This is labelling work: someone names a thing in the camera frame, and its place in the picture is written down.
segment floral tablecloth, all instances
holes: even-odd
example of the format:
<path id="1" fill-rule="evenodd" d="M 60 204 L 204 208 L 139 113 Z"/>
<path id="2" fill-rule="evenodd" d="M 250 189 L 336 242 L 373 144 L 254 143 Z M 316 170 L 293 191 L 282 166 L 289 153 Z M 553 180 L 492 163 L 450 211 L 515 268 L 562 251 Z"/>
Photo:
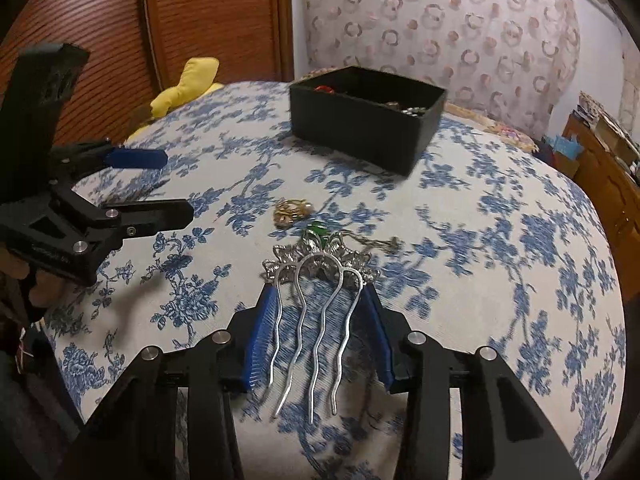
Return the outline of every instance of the floral tablecloth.
<path id="1" fill-rule="evenodd" d="M 226 86 L 129 143 L 166 150 L 163 170 L 105 170 L 78 185 L 98 204 L 188 198 L 195 209 L 184 231 L 127 240 L 102 265 L 95 286 L 76 291 L 47 317 L 82 416 L 91 415 L 141 348 L 192 346 L 226 327 L 235 311 L 254 306 L 264 285 L 261 262 L 273 256 L 274 244 L 293 243 L 300 234 L 299 225 L 274 227 L 273 205 L 306 198 L 314 218 L 333 229 L 399 237 L 400 253 L 372 260 L 382 271 L 376 288 L 383 303 L 443 346 L 497 349 L 584 477 L 596 476 L 620 410 L 625 330 L 613 260 L 584 193 L 532 156 L 446 117 L 403 180 L 296 139 L 288 108 L 285 84 Z M 377 382 L 358 327 L 345 354 L 338 415 L 326 405 L 348 291 L 328 314 L 316 416 L 306 421 L 310 350 L 327 294 L 316 285 L 305 283 L 310 314 L 303 354 L 280 417 L 270 422 L 277 394 L 263 405 L 255 394 L 236 400 L 245 476 L 392 478 L 406 397 L 387 395 Z M 278 394 L 299 313 L 290 296 L 284 303 Z M 178 399 L 183 407 L 184 395 Z M 460 407 L 453 394 L 452 405 L 450 477 L 459 478 Z M 181 474 L 185 439 L 181 424 Z"/>

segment black box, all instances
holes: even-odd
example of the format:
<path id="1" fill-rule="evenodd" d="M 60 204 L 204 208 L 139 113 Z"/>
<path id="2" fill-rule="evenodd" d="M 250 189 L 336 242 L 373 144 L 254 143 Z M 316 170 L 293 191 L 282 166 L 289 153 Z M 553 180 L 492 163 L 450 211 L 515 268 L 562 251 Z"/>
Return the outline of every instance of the black box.
<path id="1" fill-rule="evenodd" d="M 315 90 L 317 86 L 335 92 Z M 409 176 L 438 129 L 447 91 L 350 66 L 292 83 L 289 98 L 295 136 Z M 412 117 L 385 105 L 388 102 L 427 111 Z"/>

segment patterned curtain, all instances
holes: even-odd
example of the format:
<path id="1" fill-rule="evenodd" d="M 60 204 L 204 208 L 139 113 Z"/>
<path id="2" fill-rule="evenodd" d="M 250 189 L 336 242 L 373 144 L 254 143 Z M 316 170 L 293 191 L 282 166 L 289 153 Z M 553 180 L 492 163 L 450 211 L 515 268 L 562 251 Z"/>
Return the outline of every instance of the patterned curtain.
<path id="1" fill-rule="evenodd" d="M 428 81 L 536 138 L 580 53 L 572 0 L 306 0 L 305 27 L 313 69 Z"/>

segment tablecloth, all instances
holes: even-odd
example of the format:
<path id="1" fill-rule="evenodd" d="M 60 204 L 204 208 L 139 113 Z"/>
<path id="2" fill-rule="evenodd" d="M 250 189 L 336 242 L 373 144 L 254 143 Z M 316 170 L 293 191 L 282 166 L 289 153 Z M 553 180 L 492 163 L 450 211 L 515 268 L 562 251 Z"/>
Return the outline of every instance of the tablecloth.
<path id="1" fill-rule="evenodd" d="M 226 86 L 129 143 L 166 150 L 164 169 L 108 169 L 77 186 L 96 204 L 187 198 L 195 210 L 183 231 L 126 240 L 94 286 L 75 290 L 47 316 L 47 334 L 82 416 L 91 415 L 141 348 L 187 348 L 254 306 L 264 285 L 261 262 L 273 257 L 274 244 L 300 235 L 300 224 L 274 227 L 273 205 L 305 198 L 316 208 L 312 219 L 331 229 L 399 237 L 402 251 L 377 251 L 372 259 L 382 272 L 376 288 L 384 305 L 447 348 L 497 349 L 583 476 L 596 476 L 620 410 L 625 329 L 614 263 L 590 200 L 532 156 L 447 117 L 412 175 L 399 178 L 292 136 L 287 92 L 274 82 Z M 360 248 L 348 238 L 347 244 Z M 270 422 L 277 394 L 265 404 L 257 394 L 235 401 L 245 476 L 392 478 L 406 397 L 384 392 L 357 327 L 344 357 L 338 415 L 326 405 L 348 291 L 328 315 L 316 416 L 306 421 L 310 349 L 327 291 L 313 283 L 305 291 L 303 354 L 280 417 Z M 291 296 L 284 303 L 277 393 L 299 314 Z M 178 399 L 184 407 L 184 395 Z M 455 394 L 452 406 L 450 477 L 459 478 Z M 185 444 L 182 423 L 181 475 Z"/>

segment finger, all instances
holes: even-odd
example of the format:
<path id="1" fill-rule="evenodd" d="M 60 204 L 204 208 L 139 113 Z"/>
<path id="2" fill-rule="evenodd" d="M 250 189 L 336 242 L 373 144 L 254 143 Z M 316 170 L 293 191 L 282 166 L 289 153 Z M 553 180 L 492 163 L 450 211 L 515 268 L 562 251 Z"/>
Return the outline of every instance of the finger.
<path id="1" fill-rule="evenodd" d="M 29 291 L 29 301 L 33 306 L 49 306 L 59 300 L 65 288 L 65 280 L 44 270 L 36 272 L 36 284 Z"/>
<path id="2" fill-rule="evenodd" d="M 0 272 L 16 280 L 23 280 L 29 275 L 29 264 L 13 256 L 4 245 L 0 244 Z"/>

